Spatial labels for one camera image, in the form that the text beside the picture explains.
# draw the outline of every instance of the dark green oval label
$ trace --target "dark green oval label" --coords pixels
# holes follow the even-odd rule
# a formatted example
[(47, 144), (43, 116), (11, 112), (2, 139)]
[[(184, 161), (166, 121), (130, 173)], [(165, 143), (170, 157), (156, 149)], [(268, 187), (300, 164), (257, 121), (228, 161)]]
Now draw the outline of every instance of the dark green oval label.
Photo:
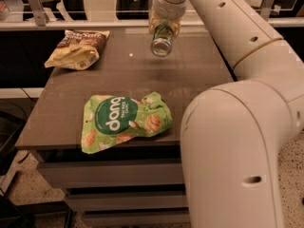
[(95, 114), (95, 126), (110, 135), (125, 131), (137, 115), (138, 105), (128, 97), (111, 97), (102, 101)]

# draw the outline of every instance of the green chip bag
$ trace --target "green chip bag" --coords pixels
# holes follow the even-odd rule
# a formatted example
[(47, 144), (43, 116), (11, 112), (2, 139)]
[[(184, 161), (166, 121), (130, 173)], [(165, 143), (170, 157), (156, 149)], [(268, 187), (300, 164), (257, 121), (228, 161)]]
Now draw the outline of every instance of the green chip bag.
[(135, 137), (152, 137), (172, 126), (168, 106), (153, 92), (141, 102), (94, 95), (85, 104), (82, 150), (94, 154)]

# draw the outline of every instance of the wooden tabletop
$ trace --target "wooden tabletop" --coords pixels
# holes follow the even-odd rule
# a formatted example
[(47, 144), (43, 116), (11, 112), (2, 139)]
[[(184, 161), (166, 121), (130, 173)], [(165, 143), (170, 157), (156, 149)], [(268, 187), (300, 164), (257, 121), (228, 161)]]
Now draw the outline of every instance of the wooden tabletop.
[(179, 144), (182, 114), (211, 86), (232, 82), (216, 45), (204, 28), (185, 28), (171, 54), (150, 52), (146, 28), (110, 31), (103, 54), (85, 71), (55, 68), (16, 144), (18, 149), (80, 148), (84, 105), (90, 96), (128, 96), (140, 100), (156, 91), (169, 106), (173, 127), (153, 138), (117, 145)]

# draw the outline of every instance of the snack bag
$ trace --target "snack bag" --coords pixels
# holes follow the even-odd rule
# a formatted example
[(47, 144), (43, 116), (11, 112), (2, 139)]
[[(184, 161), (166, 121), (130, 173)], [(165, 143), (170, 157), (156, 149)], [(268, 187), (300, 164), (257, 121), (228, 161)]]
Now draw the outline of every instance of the snack bag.
[(109, 31), (66, 30), (65, 38), (45, 62), (45, 67), (85, 70), (100, 58), (108, 36)]
[(171, 126), (171, 112), (157, 92), (141, 102), (94, 95), (85, 104), (82, 150), (93, 154), (135, 137), (155, 136)]

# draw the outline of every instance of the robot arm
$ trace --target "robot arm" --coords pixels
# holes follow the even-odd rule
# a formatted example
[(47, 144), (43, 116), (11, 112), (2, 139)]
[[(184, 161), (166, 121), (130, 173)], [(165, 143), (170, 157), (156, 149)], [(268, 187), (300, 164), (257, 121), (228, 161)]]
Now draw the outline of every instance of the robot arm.
[[(243, 0), (190, 2), (239, 79), (202, 92), (183, 116), (192, 227), (283, 228), (277, 155), (304, 128), (303, 62)], [(184, 3), (153, 6), (172, 20)]]

